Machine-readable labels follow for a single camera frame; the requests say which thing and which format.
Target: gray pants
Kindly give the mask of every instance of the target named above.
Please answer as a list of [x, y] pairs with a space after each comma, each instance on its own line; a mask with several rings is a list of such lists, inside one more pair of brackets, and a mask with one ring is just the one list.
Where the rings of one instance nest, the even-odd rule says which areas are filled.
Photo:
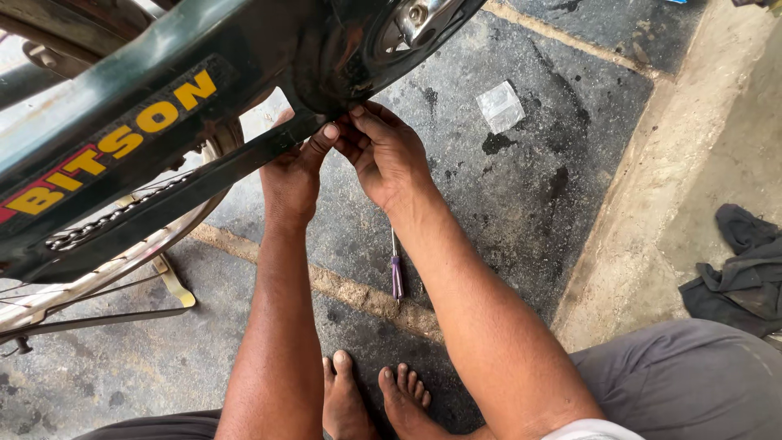
[[[659, 323], [573, 353], [606, 417], [647, 440], [782, 436], [782, 355], [723, 324]], [[211, 439], [220, 410], [146, 417], [77, 440]]]

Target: purple screwdriver handle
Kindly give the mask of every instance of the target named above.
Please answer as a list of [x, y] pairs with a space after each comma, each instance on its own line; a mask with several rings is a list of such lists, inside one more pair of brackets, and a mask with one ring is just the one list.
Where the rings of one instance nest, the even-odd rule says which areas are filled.
[[402, 271], [400, 268], [400, 257], [391, 257], [391, 294], [393, 299], [400, 300], [404, 298], [404, 292], [402, 291]]

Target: yellow lettering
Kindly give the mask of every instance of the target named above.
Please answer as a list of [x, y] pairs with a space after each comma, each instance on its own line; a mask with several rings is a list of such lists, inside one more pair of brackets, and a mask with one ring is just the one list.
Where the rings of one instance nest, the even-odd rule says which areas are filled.
[[167, 101], [160, 101], [145, 108], [136, 117], [136, 124], [141, 130], [148, 133], [159, 132], [165, 127], [173, 124], [179, 117], [179, 111], [174, 104]]
[[135, 150], [142, 142], [144, 142], [144, 138], [141, 135], [131, 133], [131, 128], [123, 125], [101, 139], [98, 142], [98, 149], [104, 153], [114, 153], [116, 151], [114, 158], [119, 159]]
[[46, 182], [54, 183], [57, 186], [65, 188], [69, 191], [75, 191], [81, 186], [81, 182], [76, 179], [72, 179], [63, 173], [54, 173], [46, 178]]
[[92, 175], [99, 175], [106, 169], [103, 165], [99, 164], [94, 158], [98, 154], [94, 150], [85, 150], [82, 154], [79, 154], [75, 159], [65, 164], [63, 170], [73, 172], [76, 170], [85, 170]]
[[187, 110], [192, 110], [198, 105], [196, 96], [199, 98], [206, 98], [217, 91], [217, 87], [214, 86], [212, 78], [209, 78], [206, 69], [201, 70], [193, 79], [195, 79], [195, 83], [198, 87], [195, 87], [189, 82], [185, 82], [180, 88], [174, 90], [174, 95], [177, 96], [179, 102], [182, 103]]
[[37, 215], [47, 207], [52, 206], [57, 200], [62, 199], [63, 196], [65, 194], [36, 186], [35, 188], [30, 188], [16, 199], [11, 200], [5, 207], [9, 207], [14, 211]]

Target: bicycle chain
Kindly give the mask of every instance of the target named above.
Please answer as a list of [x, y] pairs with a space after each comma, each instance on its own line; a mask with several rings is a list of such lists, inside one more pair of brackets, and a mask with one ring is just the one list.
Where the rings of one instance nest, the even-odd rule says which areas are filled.
[[53, 236], [49, 240], [46, 240], [46, 246], [52, 251], [69, 251], [73, 249], [77, 244], [86, 240], [91, 234], [95, 233], [95, 231], [105, 228], [106, 225], [117, 220], [122, 214], [148, 201], [149, 199], [153, 198], [159, 193], [162, 193], [166, 189], [170, 189], [173, 186], [184, 182], [185, 180], [187, 180], [187, 177], [190, 176], [191, 173], [192, 171], [177, 180], [172, 180], [171, 182], [168, 182], [164, 187], [155, 189], [154, 191], [145, 195], [141, 199], [135, 202], [131, 202], [127, 206], [117, 208], [116, 210], [112, 211], [111, 214], [104, 215], [103, 217], [99, 218], [98, 220], [95, 220], [94, 222], [87, 223], [86, 225], [80, 227], [78, 230], [75, 230], [66, 236]]

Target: fingernail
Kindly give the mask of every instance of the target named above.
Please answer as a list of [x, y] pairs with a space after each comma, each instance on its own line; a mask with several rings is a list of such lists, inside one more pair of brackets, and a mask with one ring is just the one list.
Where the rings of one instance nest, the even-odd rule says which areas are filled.
[[329, 139], [337, 139], [337, 136], [339, 136], [339, 128], [334, 124], [328, 124], [323, 128], [323, 134]]

